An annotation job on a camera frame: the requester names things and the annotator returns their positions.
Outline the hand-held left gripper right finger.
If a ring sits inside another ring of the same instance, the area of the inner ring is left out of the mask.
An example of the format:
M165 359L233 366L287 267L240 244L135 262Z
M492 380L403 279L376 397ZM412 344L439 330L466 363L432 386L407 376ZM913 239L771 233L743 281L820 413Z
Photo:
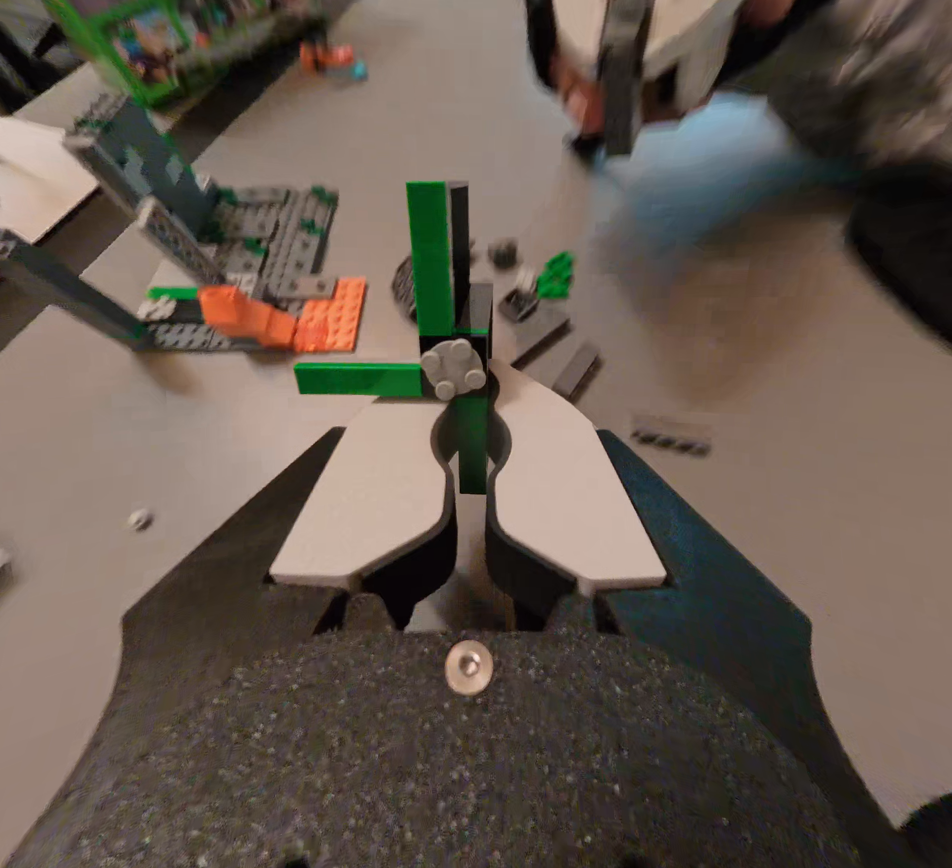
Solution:
M663 586L667 571L598 430L576 406L493 360L485 561L529 626L566 596Z

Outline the grey long lego piece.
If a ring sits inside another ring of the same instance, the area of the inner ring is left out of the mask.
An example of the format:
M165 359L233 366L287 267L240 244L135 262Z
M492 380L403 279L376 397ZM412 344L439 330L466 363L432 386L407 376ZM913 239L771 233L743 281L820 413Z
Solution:
M606 158L631 154L641 129L644 59L655 0L607 0L601 36L601 136Z
M590 341L582 342L552 383L551 390L567 401L582 395L601 368L601 351Z

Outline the grey green lego building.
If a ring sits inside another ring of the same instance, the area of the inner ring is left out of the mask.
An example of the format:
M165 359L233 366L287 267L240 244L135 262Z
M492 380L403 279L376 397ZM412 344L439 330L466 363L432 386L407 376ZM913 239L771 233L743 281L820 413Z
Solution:
M2 230L3 280L136 352L355 350L366 279L323 271L336 190L203 179L127 96L96 98L60 147L187 286L152 289L133 313L10 230Z

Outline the green lego corner brick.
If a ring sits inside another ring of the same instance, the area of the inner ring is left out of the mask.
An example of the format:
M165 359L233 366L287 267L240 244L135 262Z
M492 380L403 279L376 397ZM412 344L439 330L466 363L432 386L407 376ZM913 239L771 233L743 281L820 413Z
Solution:
M543 265L536 279L536 293L543 300L564 301L575 280L575 257L570 251L552 256Z

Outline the dark grey flat lego panel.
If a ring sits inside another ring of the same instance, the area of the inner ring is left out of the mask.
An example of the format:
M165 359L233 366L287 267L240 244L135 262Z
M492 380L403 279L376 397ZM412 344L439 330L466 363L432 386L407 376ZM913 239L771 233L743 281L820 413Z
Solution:
M564 338L570 329L570 317L565 311L546 308L537 312L515 330L515 354L511 366L521 369L534 362Z

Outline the person's right forearm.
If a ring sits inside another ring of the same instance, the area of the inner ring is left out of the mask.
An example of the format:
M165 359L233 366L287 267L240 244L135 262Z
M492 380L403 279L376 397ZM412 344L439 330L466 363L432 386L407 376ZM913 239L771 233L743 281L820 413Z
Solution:
M779 54L767 99L819 157L949 169L951 0L832 0Z

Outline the orange lego minifigure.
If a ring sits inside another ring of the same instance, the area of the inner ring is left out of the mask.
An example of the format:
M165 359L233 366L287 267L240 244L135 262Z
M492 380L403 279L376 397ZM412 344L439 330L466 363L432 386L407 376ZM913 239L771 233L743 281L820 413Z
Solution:
M348 45L303 40L299 47L300 61L309 71L324 74L350 73L356 63L353 49Z

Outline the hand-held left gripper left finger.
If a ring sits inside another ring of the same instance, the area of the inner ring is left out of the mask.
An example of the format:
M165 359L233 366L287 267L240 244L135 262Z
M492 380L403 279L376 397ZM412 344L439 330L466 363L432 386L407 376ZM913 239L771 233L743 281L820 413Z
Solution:
M375 400L342 433L269 567L280 585L376 595L404 629L457 560L446 407Z

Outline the black quarter-round lego plate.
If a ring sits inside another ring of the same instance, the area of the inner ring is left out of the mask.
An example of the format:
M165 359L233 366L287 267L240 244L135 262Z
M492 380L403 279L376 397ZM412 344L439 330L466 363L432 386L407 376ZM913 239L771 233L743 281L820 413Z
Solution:
M396 268L390 284L390 291L400 314L411 323L416 324L417 302L411 255L406 256Z

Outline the green-topped dark lego wall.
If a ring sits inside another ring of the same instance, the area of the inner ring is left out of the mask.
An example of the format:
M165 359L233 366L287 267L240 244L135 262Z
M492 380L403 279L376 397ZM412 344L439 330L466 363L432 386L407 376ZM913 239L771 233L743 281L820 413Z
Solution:
M489 467L493 286L470 281L470 197L461 182L407 184L417 362L303 362L299 393L432 400L448 409L461 493L484 495Z

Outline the white book stand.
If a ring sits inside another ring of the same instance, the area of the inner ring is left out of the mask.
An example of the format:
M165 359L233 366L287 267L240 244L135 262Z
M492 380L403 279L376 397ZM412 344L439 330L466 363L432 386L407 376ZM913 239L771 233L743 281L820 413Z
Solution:
M99 185L64 144L65 129L1 118L1 227L36 244Z

